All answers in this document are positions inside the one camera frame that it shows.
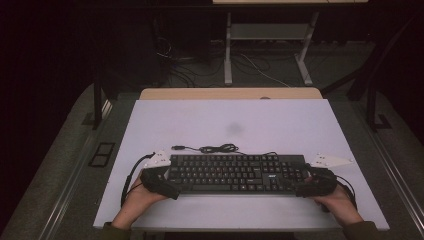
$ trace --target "floor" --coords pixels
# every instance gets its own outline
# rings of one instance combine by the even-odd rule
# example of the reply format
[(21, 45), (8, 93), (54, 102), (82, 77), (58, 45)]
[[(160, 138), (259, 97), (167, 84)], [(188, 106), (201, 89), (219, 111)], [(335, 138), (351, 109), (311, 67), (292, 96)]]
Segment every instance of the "floor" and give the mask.
[[(198, 62), (178, 55), (179, 61), (161, 87), (225, 87), (223, 52), (211, 49), (210, 61)], [(314, 44), (306, 65), (314, 86), (322, 89), (360, 67), (373, 44), (349, 42)], [(296, 42), (254, 42), (232, 46), (233, 87), (301, 87), (302, 79), (293, 54), (301, 48)], [(423, 239), (417, 222), (424, 203), (424, 148), (379, 95), (377, 113), (391, 128), (372, 132), (364, 122), (365, 99), (348, 101), (346, 84), (326, 95), (391, 229), (384, 239)], [(92, 130), (93, 89), (87, 88), (75, 102), (42, 166), (1, 236), (8, 239), (96, 239), (100, 230), (92, 227), (104, 187), (125, 132), (126, 123), (139, 93), (121, 93), (106, 102), (104, 120)], [(105, 168), (89, 167), (99, 143), (115, 143)], [(396, 169), (396, 179), (388, 171)], [(148, 235), (161, 238), (163, 235)], [(344, 239), (341, 231), (295, 233), (299, 240)], [(134, 232), (133, 239), (143, 239)]]

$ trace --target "keyboard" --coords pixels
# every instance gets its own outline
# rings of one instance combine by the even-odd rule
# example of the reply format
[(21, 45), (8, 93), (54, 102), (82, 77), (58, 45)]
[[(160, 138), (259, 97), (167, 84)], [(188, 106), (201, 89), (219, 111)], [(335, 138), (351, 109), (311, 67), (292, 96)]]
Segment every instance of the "keyboard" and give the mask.
[(182, 194), (289, 194), (308, 177), (303, 155), (171, 155)]

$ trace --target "white table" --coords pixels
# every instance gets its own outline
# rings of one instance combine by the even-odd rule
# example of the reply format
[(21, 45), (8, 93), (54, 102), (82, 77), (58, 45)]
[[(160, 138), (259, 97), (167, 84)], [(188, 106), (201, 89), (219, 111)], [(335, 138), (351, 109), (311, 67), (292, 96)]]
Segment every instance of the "white table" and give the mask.
[[(173, 145), (198, 148), (224, 143), (233, 143), (247, 154), (303, 154), (307, 162), (318, 153), (352, 159), (353, 164), (331, 170), (354, 186), (364, 219), (374, 221), (381, 230), (389, 229), (324, 99), (137, 101), (94, 227), (102, 227), (119, 211), (125, 178), (140, 157), (161, 149), (168, 154), (196, 154), (171, 151)], [(176, 201), (155, 204), (133, 227), (145, 231), (316, 231), (339, 226), (309, 199), (180, 195)]]

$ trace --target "dark background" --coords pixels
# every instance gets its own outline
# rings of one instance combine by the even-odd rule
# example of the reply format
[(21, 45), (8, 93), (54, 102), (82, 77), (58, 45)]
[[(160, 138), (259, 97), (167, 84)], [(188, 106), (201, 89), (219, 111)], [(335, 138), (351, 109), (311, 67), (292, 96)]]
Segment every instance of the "dark background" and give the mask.
[[(401, 4), (402, 11), (393, 7), (381, 10), (381, 2), (370, 1), (365, 9), (324, 11), (314, 41), (384, 43), (414, 12), (417, 1), (390, 1)], [(0, 158), (2, 231), (74, 102), (95, 77), (104, 79), (106, 95), (116, 98), (122, 91), (160, 86), (157, 79), (166, 69), (155, 54), (158, 45), (151, 33), (158, 29), (152, 29), (149, 16), (116, 11), (85, 19), (71, 1), (2, 1), (0, 11), (1, 133), (5, 150)], [(349, 17), (340, 18), (341, 14)], [(236, 17), (240, 21), (275, 21), (275, 16), (267, 15)], [(286, 16), (295, 21), (301, 15)], [(224, 36), (222, 23), (222, 13), (187, 16), (174, 12), (164, 15), (160, 31), (180, 49), (207, 58), (209, 40)], [(422, 142), (423, 23), (423, 15), (414, 20), (377, 76), (381, 90)]]

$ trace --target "wire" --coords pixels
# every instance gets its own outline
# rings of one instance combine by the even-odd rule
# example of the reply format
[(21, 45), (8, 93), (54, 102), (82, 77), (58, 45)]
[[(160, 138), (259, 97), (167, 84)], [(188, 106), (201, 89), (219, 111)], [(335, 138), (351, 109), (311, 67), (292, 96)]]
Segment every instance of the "wire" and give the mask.
[[(319, 66), (321, 66), (322, 63), (324, 63), (325, 60), (327, 60), (327, 58), (329, 58), (334, 51), (339, 47), (339, 45), (336, 45), (312, 70), (308, 71), (308, 74), (306, 75), (305, 79), (303, 79), (303, 81), (305, 81), (312, 72), (314, 72), (315, 70), (318, 69)], [(312, 58), (312, 60), (309, 61), (309, 65), (313, 62), (313, 60), (315, 60), (316, 57)]]
[(255, 68), (256, 68), (256, 70), (260, 73), (260, 74), (262, 74), (263, 76), (265, 76), (265, 77), (267, 77), (267, 78), (269, 78), (269, 79), (271, 79), (271, 80), (274, 80), (274, 81), (276, 81), (276, 82), (279, 82), (279, 83), (281, 83), (281, 84), (283, 84), (283, 85), (285, 85), (286, 87), (289, 87), (289, 88), (291, 88), (291, 86), (290, 85), (288, 85), (288, 84), (286, 84), (285, 82), (282, 82), (282, 81), (280, 81), (280, 80), (278, 80), (278, 79), (275, 79), (275, 78), (273, 78), (273, 77), (270, 77), (270, 76), (268, 76), (268, 75), (266, 75), (265, 73), (263, 73), (256, 65), (255, 65), (255, 63), (253, 63), (252, 62), (252, 60), (250, 60), (246, 55), (244, 55), (244, 54), (240, 54), (242, 57), (244, 57), (244, 58), (246, 58)]
[(131, 188), (128, 192), (127, 192), (127, 196), (128, 196), (128, 194), (129, 194), (132, 190), (136, 189), (137, 187), (139, 187), (139, 186), (141, 186), (141, 185), (143, 185), (143, 183), (137, 184), (137, 185), (135, 185), (134, 187), (132, 187), (132, 188)]
[(347, 187), (346, 185), (344, 185), (343, 183), (341, 183), (340, 181), (337, 180), (337, 183), (340, 184), (340, 186), (342, 186), (344, 188), (344, 190), (346, 191), (347, 195), (350, 198), (350, 201), (352, 202), (353, 206), (358, 209), (358, 205), (356, 204), (356, 193), (355, 193), (355, 189), (353, 188), (352, 184), (350, 184), (349, 181), (347, 181), (346, 179), (335, 175), (337, 178), (342, 179), (343, 181), (345, 181), (349, 187)]
[(199, 152), (205, 153), (205, 154), (219, 152), (219, 153), (239, 153), (239, 154), (246, 155), (245, 153), (238, 152), (237, 150), (239, 148), (232, 143), (227, 143), (227, 144), (221, 145), (219, 147), (206, 146), (206, 147), (201, 147), (201, 148), (198, 148), (198, 149), (186, 147), (186, 146), (179, 146), (179, 145), (172, 146), (172, 150), (184, 150), (184, 149), (191, 149), (193, 151), (199, 151)]
[(137, 169), (137, 166), (146, 158), (152, 158), (155, 155), (155, 153), (152, 153), (150, 155), (146, 155), (142, 158), (140, 158), (133, 166), (133, 168), (131, 169), (130, 174), (127, 176), (127, 179), (125, 180), (125, 184), (124, 184), (124, 188), (122, 189), (122, 194), (121, 194), (121, 207), (122, 205), (124, 205), (125, 199), (127, 198), (127, 192), (128, 192), (128, 187), (130, 186), (130, 182), (132, 179), (132, 175), (134, 175), (135, 169)]

